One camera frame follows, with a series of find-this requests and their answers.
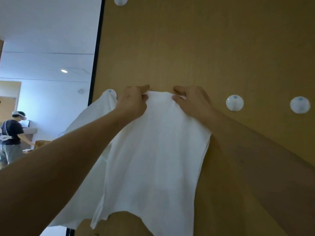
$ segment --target man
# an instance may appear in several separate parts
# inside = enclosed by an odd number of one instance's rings
[[[22,120],[26,120],[25,113],[14,111],[12,119],[6,120],[1,125],[0,162],[2,167],[14,162],[23,155],[21,140],[29,145],[34,145],[24,134],[23,127],[19,123]]]
[[[40,235],[116,134],[144,114],[149,87],[127,87],[113,111],[0,170],[1,235]],[[176,86],[174,92],[180,108],[209,128],[238,163],[243,180],[287,235],[314,235],[315,168],[213,108],[201,87]]]

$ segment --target white ceiling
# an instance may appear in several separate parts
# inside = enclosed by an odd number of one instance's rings
[[[89,82],[100,5],[101,0],[0,0],[0,78]],[[67,74],[60,71],[68,68]]]

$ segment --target right hand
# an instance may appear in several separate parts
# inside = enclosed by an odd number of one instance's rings
[[[196,86],[175,86],[173,90],[175,95],[172,96],[172,99],[184,113],[205,123],[213,109],[206,91],[202,87]]]

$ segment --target dark shirt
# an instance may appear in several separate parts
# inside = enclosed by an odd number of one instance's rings
[[[2,141],[1,144],[4,144],[4,145],[21,144],[21,139],[18,137],[18,134],[24,133],[21,123],[19,123],[16,120],[10,119],[2,123],[1,129],[2,129],[2,135],[8,135],[8,136],[13,137],[12,139]]]

